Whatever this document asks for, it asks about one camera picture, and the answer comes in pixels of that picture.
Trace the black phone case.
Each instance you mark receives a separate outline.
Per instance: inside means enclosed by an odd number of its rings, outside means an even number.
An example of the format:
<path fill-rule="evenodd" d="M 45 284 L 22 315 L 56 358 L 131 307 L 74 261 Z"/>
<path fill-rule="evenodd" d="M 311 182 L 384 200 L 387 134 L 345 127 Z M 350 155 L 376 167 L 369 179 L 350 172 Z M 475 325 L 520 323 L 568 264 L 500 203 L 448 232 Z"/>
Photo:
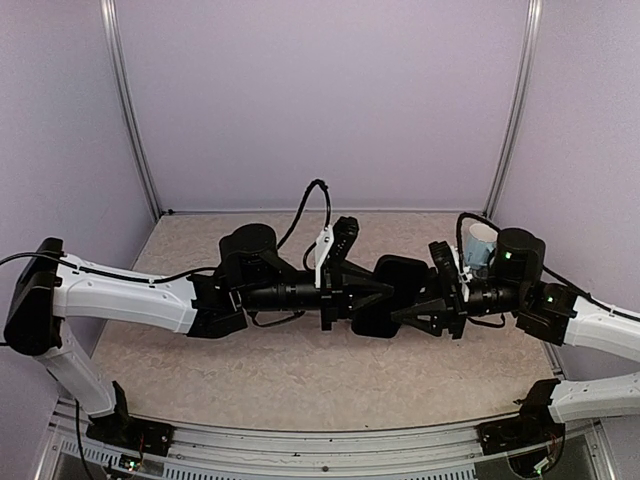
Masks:
<path fill-rule="evenodd" d="M 393 338 L 400 324 L 391 319 L 391 314 L 414 304 L 428 270 L 428 264 L 423 260 L 383 255 L 375 265 L 373 280 L 391 286 L 393 292 L 389 297 L 359 310 L 351 321 L 351 331 L 364 337 Z"/>

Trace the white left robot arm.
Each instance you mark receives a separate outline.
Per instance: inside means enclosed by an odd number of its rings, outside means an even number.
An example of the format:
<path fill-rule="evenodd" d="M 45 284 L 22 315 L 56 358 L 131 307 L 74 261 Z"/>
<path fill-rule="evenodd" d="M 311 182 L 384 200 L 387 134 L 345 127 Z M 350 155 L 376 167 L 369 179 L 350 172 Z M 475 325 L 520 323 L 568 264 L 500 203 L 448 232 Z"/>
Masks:
<path fill-rule="evenodd" d="M 4 327 L 5 343 L 36 358 L 78 401 L 92 422 L 121 445 L 140 434 L 126 396 L 108 382 L 63 322 L 103 318 L 218 339 L 246 328 L 249 312 L 317 311 L 321 327 L 349 319 L 392 296 L 387 282 L 348 261 L 359 225 L 342 217 L 315 242 L 315 267 L 298 270 L 279 254 L 272 227 L 250 223 L 219 242 L 220 263 L 173 276 L 94 265 L 63 250 L 58 238 L 23 253 Z"/>

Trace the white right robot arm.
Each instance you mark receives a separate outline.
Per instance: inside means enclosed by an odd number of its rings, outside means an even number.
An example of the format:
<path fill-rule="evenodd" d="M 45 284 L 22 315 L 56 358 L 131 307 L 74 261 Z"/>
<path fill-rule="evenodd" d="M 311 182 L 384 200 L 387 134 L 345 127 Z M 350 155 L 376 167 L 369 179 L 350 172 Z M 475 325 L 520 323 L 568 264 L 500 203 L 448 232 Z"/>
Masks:
<path fill-rule="evenodd" d="M 469 262 L 445 242 L 429 246 L 438 289 L 411 306 L 392 311 L 392 321 L 438 336 L 458 338 L 471 320 L 509 313 L 524 333 L 557 346 L 588 347 L 632 361 L 639 359 L 639 315 L 596 300 L 560 275 L 542 281 L 545 243 L 520 228 L 498 231 L 488 275 L 467 279 Z M 589 382 L 536 382 L 512 417 L 511 433 L 535 442 L 550 426 L 597 417 L 636 415 L 639 376 L 627 374 Z"/>

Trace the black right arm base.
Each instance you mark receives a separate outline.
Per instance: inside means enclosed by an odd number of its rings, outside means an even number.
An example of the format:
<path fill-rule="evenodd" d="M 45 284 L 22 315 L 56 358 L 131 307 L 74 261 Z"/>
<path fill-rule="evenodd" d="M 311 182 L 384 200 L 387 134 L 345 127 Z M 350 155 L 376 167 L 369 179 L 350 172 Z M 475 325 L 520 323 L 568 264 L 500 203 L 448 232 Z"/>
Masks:
<path fill-rule="evenodd" d="M 558 379 L 539 380 L 519 403 L 516 415 L 475 427 L 484 455 L 492 455 L 563 437 L 566 426 L 554 420 L 549 407 Z"/>

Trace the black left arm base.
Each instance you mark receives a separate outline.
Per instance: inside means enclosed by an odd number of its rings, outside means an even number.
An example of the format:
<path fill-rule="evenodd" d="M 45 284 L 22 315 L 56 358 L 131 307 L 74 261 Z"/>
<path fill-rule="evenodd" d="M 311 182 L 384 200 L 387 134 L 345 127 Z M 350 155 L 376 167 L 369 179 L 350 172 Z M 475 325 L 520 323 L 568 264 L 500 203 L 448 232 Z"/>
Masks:
<path fill-rule="evenodd" d="M 168 423 L 131 416 L 123 388 L 117 381 L 113 381 L 112 385 L 115 393 L 114 410 L 108 415 L 90 416 L 87 437 L 142 454 L 166 457 L 175 427 Z"/>

